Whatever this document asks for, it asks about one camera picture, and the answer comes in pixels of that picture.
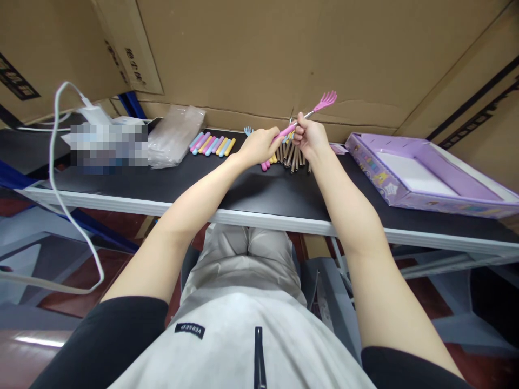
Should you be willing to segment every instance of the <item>purple cardboard box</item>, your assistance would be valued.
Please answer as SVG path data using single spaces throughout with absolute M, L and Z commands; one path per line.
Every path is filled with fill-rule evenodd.
M 391 206 L 501 219 L 519 213 L 519 196 L 435 144 L 352 133 L 345 144 Z

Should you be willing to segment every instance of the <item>white table edge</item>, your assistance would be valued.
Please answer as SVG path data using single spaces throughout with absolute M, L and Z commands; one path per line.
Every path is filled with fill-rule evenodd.
M 18 193 L 43 205 L 56 205 L 56 196 L 50 189 L 33 186 L 17 190 Z M 106 211 L 162 216 L 171 203 L 156 202 L 125 197 L 105 196 L 81 192 L 60 191 L 67 206 L 99 209 Z M 259 227 L 280 231 L 291 231 L 324 236 L 337 236 L 331 222 L 277 216 L 266 213 L 231 211 L 218 209 L 211 222 Z M 427 232 L 395 230 L 384 228 L 389 243 L 404 244 L 435 249 L 490 254 L 494 256 L 515 256 L 519 253 L 519 244 L 496 240 L 466 238 Z

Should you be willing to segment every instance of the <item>white power adapter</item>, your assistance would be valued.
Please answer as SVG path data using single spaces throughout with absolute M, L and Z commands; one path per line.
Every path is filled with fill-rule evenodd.
M 87 98 L 82 98 L 86 107 L 79 108 L 78 112 L 82 114 L 90 124 L 112 124 L 112 119 L 98 105 L 93 105 Z

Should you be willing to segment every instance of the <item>yellow handle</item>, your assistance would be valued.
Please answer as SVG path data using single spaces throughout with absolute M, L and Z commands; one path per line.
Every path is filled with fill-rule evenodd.
M 227 143 L 227 141 L 228 141 L 227 138 L 223 139 L 220 146 L 218 146 L 218 150 L 216 150 L 216 155 L 219 155 L 222 152 L 222 149 L 223 149 L 224 145 Z
M 204 149 L 204 147 L 207 146 L 207 144 L 211 141 L 211 138 L 212 138 L 212 137 L 207 138 L 207 140 L 205 141 L 205 143 L 204 143 L 204 144 L 203 144 L 203 145 L 198 149 L 198 152 L 199 152 L 199 153 L 201 153 L 202 150 Z
M 232 150 L 232 147 L 234 146 L 234 144 L 236 143 L 236 138 L 233 138 L 231 140 L 231 144 L 229 145 L 229 147 L 227 148 L 227 150 L 225 151 L 224 155 L 227 157 L 229 155 L 229 153 L 231 152 Z

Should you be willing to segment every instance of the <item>pink back scratcher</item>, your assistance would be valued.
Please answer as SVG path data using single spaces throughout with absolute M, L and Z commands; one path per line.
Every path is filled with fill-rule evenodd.
M 321 99 L 321 101 L 319 102 L 319 104 L 317 104 L 314 108 L 313 111 L 311 112 L 308 112 L 304 118 L 305 119 L 308 119 L 310 116 L 312 116 L 313 114 L 315 114 L 316 112 L 319 112 L 321 111 L 322 109 L 326 108 L 327 106 L 331 106 L 335 100 L 337 100 L 337 93 L 335 91 L 331 91 L 331 92 L 328 92 L 328 93 L 325 93 L 323 94 L 323 98 Z M 272 140 L 272 143 L 274 143 L 274 141 L 278 138 L 284 138 L 285 136 L 287 136 L 289 133 L 291 133 L 292 131 L 294 131 L 296 129 L 296 127 L 299 125 L 299 123 L 297 122 L 297 120 L 292 123 L 291 125 L 289 125 L 287 128 L 285 128 L 283 131 L 281 131 L 279 133 L 278 136 L 276 136 L 273 140 Z M 263 171 L 267 171 L 267 163 L 266 162 L 263 162 L 261 164 L 261 170 Z

